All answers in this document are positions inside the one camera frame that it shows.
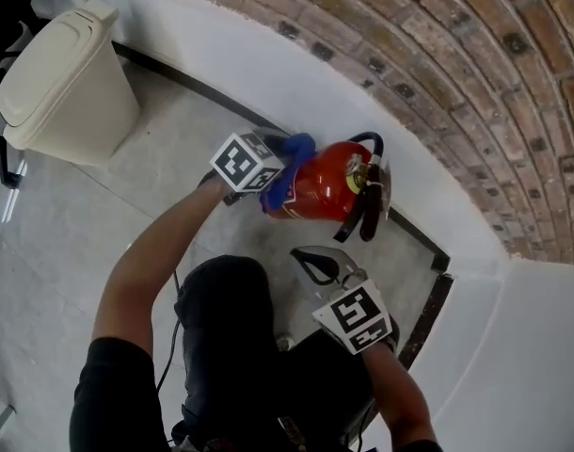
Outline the cream trash bin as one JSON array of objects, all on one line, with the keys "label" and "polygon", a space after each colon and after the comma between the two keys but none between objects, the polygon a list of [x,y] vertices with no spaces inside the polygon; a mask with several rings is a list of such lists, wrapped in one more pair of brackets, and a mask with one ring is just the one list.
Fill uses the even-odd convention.
[{"label": "cream trash bin", "polygon": [[109,161],[140,115],[111,42],[118,15],[88,0],[22,50],[0,84],[0,136],[10,146],[77,165]]}]

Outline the black office chair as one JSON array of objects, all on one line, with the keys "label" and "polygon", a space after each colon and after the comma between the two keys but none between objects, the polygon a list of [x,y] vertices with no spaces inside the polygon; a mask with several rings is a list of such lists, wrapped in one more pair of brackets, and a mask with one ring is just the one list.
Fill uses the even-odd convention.
[{"label": "black office chair", "polygon": [[[11,19],[8,22],[0,22],[0,85],[5,77],[7,70],[2,66],[2,62],[7,58],[17,58],[20,51],[11,50],[9,47],[13,46],[24,33],[24,27],[20,20]],[[3,187],[8,190],[8,197],[4,206],[3,215],[1,218],[2,223],[10,221],[16,201],[20,193],[20,184],[22,183],[27,173],[27,163],[24,159],[24,154],[20,153],[20,162],[15,172],[8,168],[8,142],[3,136],[3,131],[0,128],[0,182]]]}]

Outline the person's left forearm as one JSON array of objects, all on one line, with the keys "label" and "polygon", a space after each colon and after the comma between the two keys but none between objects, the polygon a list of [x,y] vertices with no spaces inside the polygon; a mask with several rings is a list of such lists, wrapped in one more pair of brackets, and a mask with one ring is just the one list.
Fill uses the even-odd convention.
[{"label": "person's left forearm", "polygon": [[157,218],[114,266],[92,338],[118,338],[153,353],[151,313],[202,224],[230,192],[213,177]]}]

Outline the person's black shirt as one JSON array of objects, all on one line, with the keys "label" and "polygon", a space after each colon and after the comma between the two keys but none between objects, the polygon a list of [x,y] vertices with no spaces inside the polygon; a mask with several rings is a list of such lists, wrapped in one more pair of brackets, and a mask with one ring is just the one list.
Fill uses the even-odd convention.
[{"label": "person's black shirt", "polygon": [[[309,452],[296,425],[280,424],[297,452]],[[71,452],[234,452],[217,444],[198,451],[165,433],[151,356],[115,338],[94,341],[74,395]]]}]

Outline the red tag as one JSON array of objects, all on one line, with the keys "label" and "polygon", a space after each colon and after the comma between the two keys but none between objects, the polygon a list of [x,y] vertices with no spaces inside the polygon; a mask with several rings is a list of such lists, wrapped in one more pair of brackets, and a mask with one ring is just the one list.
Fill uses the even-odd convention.
[{"label": "red tag", "polygon": [[380,166],[378,182],[381,187],[381,212],[383,218],[387,220],[391,209],[391,167],[389,162]]}]

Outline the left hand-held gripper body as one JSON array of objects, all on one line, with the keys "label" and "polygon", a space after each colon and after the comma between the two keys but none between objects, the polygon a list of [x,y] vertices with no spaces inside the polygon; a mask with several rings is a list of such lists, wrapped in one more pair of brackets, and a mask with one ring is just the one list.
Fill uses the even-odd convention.
[{"label": "left hand-held gripper body", "polygon": [[263,191],[285,169],[261,131],[232,133],[210,160],[214,170],[237,193]]}]

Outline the red fire extinguisher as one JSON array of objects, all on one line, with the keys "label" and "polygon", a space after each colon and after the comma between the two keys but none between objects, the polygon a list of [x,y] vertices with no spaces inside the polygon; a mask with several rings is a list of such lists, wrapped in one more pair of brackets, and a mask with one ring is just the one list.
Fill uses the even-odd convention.
[{"label": "red fire extinguisher", "polygon": [[272,218],[331,220],[340,228],[333,238],[343,243],[351,233],[369,242],[375,237],[381,212],[379,168],[383,138],[363,132],[318,151],[299,168],[288,198]]}]

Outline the person's right forearm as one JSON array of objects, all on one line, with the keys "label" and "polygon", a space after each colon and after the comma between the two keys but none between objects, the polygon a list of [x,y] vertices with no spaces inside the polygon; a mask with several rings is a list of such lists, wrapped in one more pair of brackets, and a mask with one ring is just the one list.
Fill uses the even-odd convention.
[{"label": "person's right forearm", "polygon": [[391,435],[392,452],[442,452],[424,395],[384,343],[361,352],[375,404]]}]

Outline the person's black trousers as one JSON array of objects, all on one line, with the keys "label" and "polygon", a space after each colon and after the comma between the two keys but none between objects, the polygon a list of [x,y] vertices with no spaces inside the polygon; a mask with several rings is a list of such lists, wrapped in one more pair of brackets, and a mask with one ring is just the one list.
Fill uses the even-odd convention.
[{"label": "person's black trousers", "polygon": [[279,350],[268,278],[256,260],[223,255],[197,266],[175,312],[187,391],[175,444],[297,452],[279,422],[287,418],[309,452],[350,452],[345,441],[373,403],[363,361],[324,331]]}]

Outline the blue cloth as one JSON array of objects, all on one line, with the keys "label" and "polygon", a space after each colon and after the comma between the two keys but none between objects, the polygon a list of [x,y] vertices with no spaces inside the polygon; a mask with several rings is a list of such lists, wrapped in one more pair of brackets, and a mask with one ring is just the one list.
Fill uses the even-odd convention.
[{"label": "blue cloth", "polygon": [[283,150],[287,155],[279,159],[285,163],[284,170],[260,194],[259,201],[265,214],[278,211],[285,203],[297,171],[315,157],[316,144],[309,134],[300,133],[291,136],[285,142]]}]

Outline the black baseboard strip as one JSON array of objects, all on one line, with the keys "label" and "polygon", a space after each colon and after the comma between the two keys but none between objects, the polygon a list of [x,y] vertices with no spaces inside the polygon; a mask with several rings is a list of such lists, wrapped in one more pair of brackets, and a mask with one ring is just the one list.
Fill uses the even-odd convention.
[{"label": "black baseboard strip", "polygon": [[[276,130],[282,135],[287,135],[287,132],[280,129],[273,122],[263,118],[253,110],[248,109],[221,93],[220,91],[204,84],[198,79],[183,73],[173,67],[156,60],[153,57],[147,56],[134,50],[126,45],[118,42],[112,42],[116,54],[119,57],[125,57],[138,66],[147,69],[153,73],[158,73],[168,80],[186,88],[190,89],[197,94],[205,97],[206,99],[221,105],[228,109],[230,112],[244,118],[258,127],[267,127]],[[434,254],[434,260],[431,265],[431,270],[437,273],[437,277],[427,298],[423,305],[423,310],[418,318],[409,338],[407,339],[403,350],[399,354],[399,359],[406,368],[409,368],[419,355],[425,341],[427,340],[434,323],[438,318],[454,280],[452,277],[445,273],[447,266],[450,264],[451,258],[445,253],[435,242],[427,237],[421,230],[413,225],[407,218],[399,213],[392,207],[388,213],[388,217],[396,225],[401,227],[405,232],[415,238],[421,245],[430,250]]]}]

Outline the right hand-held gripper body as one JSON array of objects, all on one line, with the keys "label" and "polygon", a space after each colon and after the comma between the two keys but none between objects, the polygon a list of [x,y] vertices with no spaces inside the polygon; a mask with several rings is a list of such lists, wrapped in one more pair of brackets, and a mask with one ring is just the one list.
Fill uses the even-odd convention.
[{"label": "right hand-held gripper body", "polygon": [[368,278],[347,283],[314,311],[312,317],[352,355],[385,341],[394,332],[380,292]]}]

